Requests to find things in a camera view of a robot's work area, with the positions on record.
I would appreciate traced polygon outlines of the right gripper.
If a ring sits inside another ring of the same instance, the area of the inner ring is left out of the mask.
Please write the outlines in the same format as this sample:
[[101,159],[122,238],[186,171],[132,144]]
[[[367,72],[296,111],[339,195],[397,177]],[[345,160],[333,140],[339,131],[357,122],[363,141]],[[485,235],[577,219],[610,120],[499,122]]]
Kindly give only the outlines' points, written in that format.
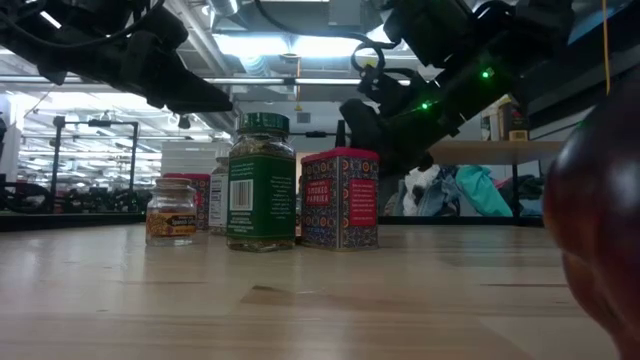
[[436,91],[376,91],[378,112],[359,99],[339,111],[351,130],[350,146],[378,153],[380,174],[406,174],[434,163],[429,148],[461,127],[457,109]]

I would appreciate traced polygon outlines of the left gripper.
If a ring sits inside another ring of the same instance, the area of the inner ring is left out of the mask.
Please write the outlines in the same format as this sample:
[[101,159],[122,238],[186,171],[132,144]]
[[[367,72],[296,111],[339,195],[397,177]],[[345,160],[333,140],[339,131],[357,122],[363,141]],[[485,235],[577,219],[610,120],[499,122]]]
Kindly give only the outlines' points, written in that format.
[[181,20],[156,3],[125,41],[118,77],[122,87],[178,114],[231,111],[229,95],[189,71],[178,57],[176,50],[187,38]]

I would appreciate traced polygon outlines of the smoked paprika tin red lid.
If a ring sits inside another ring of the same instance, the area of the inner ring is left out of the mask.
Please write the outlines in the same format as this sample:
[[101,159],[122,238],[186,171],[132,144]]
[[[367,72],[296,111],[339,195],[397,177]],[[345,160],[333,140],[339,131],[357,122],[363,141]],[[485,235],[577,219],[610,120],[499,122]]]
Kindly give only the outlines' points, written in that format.
[[301,159],[301,243],[355,251],[378,247],[379,156],[336,147]]
[[196,173],[166,173],[163,178],[181,178],[191,181],[195,190],[196,229],[198,232],[209,230],[210,175]]

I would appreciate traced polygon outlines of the white-lidded seasoning jar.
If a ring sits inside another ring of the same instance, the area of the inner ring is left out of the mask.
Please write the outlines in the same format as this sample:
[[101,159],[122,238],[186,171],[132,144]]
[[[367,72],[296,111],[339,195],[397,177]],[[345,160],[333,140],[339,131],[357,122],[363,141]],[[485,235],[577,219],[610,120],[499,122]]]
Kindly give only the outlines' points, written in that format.
[[228,215],[229,158],[218,157],[210,175],[209,229],[212,234],[224,235]]

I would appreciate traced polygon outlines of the small glass jar cork lid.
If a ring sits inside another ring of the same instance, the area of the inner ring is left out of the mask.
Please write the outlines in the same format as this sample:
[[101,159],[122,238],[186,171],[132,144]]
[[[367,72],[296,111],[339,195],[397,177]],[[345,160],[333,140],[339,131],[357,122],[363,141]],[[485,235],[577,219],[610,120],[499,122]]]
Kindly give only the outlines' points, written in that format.
[[146,209],[147,246],[185,246],[197,231],[195,190],[185,178],[159,178]]

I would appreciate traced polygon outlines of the green-lidded glass herb jar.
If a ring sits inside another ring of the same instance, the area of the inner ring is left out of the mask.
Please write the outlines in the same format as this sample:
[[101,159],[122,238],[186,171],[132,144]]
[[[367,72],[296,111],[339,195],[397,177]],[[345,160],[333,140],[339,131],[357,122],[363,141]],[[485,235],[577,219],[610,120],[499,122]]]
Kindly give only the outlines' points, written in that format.
[[227,246],[272,252],[295,245],[296,152],[289,118],[245,113],[229,153]]

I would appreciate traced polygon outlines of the long ceiling light strip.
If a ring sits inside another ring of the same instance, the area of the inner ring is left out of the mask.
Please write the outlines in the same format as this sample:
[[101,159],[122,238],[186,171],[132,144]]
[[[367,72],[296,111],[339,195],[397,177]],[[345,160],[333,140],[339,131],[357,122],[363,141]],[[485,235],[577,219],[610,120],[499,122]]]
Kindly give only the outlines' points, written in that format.
[[[357,78],[203,77],[203,80],[214,85],[356,86],[360,83]],[[48,82],[48,79],[36,75],[0,75],[0,83],[36,84]]]

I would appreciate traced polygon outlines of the white cloth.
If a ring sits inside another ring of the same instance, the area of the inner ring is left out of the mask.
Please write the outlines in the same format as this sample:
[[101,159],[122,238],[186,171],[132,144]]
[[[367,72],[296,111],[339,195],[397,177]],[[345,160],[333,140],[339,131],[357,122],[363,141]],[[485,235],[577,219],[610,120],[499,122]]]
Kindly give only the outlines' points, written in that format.
[[427,170],[412,169],[404,178],[406,188],[403,196],[403,215],[416,216],[418,204],[425,191],[432,185],[440,173],[438,165],[432,165]]

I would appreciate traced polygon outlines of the blue denim garment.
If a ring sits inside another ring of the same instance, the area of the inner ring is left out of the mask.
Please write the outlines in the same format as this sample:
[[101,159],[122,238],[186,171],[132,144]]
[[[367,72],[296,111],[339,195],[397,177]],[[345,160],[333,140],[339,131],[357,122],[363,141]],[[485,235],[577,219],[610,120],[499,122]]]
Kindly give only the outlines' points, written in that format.
[[419,214],[427,217],[458,217],[461,215],[462,192],[456,183],[458,166],[443,166],[426,189],[419,205]]

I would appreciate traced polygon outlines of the teal cloth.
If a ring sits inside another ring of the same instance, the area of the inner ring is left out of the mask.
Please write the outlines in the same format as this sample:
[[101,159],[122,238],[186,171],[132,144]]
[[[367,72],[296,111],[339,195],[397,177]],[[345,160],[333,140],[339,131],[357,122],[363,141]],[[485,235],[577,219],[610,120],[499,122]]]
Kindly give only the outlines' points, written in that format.
[[488,217],[512,217],[513,212],[493,183],[491,171],[480,165],[458,168],[455,181],[477,213]]

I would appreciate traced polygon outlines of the dark jar yellow lid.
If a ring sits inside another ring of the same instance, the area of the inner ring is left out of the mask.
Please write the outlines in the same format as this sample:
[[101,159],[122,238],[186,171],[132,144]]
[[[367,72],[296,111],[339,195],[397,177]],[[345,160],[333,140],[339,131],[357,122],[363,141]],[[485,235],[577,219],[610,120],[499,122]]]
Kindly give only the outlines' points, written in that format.
[[498,106],[498,124],[502,141],[529,140],[529,119],[523,108],[508,96]]

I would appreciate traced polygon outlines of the dark green garment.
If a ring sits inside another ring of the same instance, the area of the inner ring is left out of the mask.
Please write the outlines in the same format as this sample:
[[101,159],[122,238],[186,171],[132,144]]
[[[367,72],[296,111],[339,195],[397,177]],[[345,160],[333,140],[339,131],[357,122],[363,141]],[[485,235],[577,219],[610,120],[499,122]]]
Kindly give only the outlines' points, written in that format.
[[513,179],[503,181],[498,187],[498,191],[513,214],[520,217],[541,217],[542,216],[542,195],[544,190],[544,180],[534,175],[523,175],[517,178],[516,194],[519,197],[519,204],[515,206],[515,190]]

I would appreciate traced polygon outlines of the dark red apple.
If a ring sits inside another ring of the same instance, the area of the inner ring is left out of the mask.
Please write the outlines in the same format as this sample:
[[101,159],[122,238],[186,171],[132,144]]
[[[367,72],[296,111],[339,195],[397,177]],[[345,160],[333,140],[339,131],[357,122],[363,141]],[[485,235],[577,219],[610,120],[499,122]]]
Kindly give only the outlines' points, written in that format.
[[640,360],[640,66],[567,138],[543,218],[576,301],[620,360]]

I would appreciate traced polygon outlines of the black background frame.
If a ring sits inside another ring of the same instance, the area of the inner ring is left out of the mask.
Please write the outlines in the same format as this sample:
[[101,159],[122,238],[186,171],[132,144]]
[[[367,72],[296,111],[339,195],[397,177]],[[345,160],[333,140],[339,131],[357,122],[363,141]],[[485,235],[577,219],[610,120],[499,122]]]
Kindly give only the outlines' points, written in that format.
[[131,126],[133,129],[133,135],[131,136],[132,145],[131,148],[131,163],[130,163],[130,172],[129,172],[129,186],[128,192],[132,194],[134,192],[134,179],[135,179],[135,165],[136,165],[136,156],[137,156],[137,145],[139,138],[139,123],[138,122],[114,122],[112,120],[97,120],[92,119],[86,122],[82,121],[66,121],[65,116],[55,116],[53,119],[53,125],[56,129],[55,137],[54,137],[54,155],[53,155],[53,164],[52,164],[52,175],[51,175],[51,185],[50,185],[50,193],[52,196],[55,196],[57,193],[57,180],[58,180],[58,169],[59,169],[59,157],[60,157],[60,147],[62,140],[62,129],[67,124],[80,124],[87,125],[88,127],[96,127],[96,128],[108,128],[112,125],[117,126]]

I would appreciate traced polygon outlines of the black aluminium rig frame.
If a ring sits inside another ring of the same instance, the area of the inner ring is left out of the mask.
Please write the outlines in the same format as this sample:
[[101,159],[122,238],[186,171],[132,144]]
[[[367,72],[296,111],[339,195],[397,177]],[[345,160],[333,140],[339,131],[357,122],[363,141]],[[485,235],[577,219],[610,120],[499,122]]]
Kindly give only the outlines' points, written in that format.
[[[143,223],[138,213],[107,214],[0,214],[0,232],[131,225]],[[539,217],[394,217],[378,218],[380,225],[409,226],[521,226],[543,227]]]

